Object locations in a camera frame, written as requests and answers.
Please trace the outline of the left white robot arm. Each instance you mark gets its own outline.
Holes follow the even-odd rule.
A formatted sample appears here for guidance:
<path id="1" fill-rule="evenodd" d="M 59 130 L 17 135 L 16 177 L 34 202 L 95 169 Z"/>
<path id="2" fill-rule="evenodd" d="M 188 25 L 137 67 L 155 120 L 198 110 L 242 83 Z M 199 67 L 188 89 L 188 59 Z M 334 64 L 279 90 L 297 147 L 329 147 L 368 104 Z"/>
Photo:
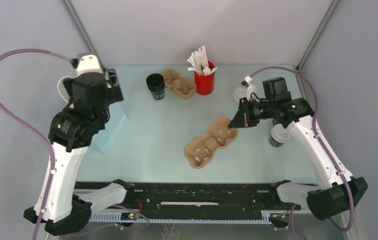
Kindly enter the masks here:
<path id="1" fill-rule="evenodd" d="M 73 59 L 76 77 L 64 80 L 69 94 L 66 106 L 52 119 L 48 135 L 54 157 L 50 159 L 43 190 L 37 203 L 24 211 L 34 224 L 44 223 L 45 231 L 63 236 L 81 231 L 92 214 L 119 204 L 134 204 L 133 186 L 117 179 L 101 189 L 74 194 L 81 162 L 93 136 L 110 120 L 110 105 L 123 100 L 116 72 L 101 66 L 98 57 L 82 53 Z"/>

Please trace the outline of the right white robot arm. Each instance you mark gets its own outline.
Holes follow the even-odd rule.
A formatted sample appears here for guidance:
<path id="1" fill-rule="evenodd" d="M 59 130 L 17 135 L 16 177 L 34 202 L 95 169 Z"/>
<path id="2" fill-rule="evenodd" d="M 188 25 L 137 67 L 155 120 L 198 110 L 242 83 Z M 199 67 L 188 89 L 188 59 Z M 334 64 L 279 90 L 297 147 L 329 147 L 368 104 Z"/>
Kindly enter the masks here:
<path id="1" fill-rule="evenodd" d="M 304 151 L 311 165 L 317 186 L 285 180 L 274 184 L 268 204 L 280 209 L 287 203 L 307 206 L 319 220 L 326 220 L 355 207 L 368 184 L 363 177 L 354 177 L 339 160 L 314 122 L 314 111 L 304 98 L 292 98 L 282 77 L 262 83 L 265 97 L 254 92 L 241 97 L 238 110 L 228 125 L 231 129 L 252 128 L 261 120 L 278 121 Z"/>

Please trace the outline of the black paper coffee cup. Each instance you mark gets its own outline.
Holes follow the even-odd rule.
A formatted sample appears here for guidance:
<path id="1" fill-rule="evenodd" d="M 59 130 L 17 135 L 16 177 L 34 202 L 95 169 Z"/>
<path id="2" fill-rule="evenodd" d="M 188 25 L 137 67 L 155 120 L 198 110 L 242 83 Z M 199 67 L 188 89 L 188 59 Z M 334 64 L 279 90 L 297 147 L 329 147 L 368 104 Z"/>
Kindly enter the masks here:
<path id="1" fill-rule="evenodd" d="M 162 100 L 165 97 L 165 80 L 160 73 L 153 73 L 147 76 L 146 84 L 153 99 Z"/>

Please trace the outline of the brown two-cup carrier tray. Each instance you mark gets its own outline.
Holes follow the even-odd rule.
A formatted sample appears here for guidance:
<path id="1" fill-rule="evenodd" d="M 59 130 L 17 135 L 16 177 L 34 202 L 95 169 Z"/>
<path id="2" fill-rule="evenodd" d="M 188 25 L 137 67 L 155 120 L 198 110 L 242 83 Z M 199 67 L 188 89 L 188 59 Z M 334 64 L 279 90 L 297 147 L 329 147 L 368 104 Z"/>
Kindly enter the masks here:
<path id="1" fill-rule="evenodd" d="M 231 119 L 220 117 L 207 129 L 204 136 L 198 136 L 184 148 L 184 156 L 194 169 L 208 165 L 215 157 L 216 151 L 225 149 L 238 137 L 236 128 L 229 128 Z"/>

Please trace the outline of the white plastic cup lid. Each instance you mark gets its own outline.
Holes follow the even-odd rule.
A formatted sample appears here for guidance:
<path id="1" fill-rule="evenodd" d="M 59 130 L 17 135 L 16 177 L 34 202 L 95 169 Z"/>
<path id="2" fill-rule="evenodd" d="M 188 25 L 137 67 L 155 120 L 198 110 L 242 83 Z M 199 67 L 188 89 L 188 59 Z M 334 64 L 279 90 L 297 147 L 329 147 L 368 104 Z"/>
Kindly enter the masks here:
<path id="1" fill-rule="evenodd" d="M 251 94 L 257 93 L 258 87 L 256 85 L 250 85 L 249 87 L 244 87 L 242 85 L 238 86 L 233 92 L 234 100 L 239 103 L 239 99 L 247 98 L 249 101 L 252 100 Z"/>

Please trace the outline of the light blue paper bag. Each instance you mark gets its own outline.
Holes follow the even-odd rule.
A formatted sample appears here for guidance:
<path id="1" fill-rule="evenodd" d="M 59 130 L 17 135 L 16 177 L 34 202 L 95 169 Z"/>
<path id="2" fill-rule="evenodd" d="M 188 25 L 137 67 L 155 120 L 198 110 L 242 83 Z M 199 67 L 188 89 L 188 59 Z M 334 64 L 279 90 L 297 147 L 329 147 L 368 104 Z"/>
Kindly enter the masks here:
<path id="1" fill-rule="evenodd" d="M 63 86 L 66 77 L 70 76 L 62 77 L 57 85 Z M 92 145 L 97 152 L 108 154 L 128 123 L 120 102 L 109 105 L 109 109 L 99 116 L 87 116 L 74 109 L 69 97 L 63 100 L 66 106 L 52 121 L 50 141 L 61 143 L 68 149 Z"/>

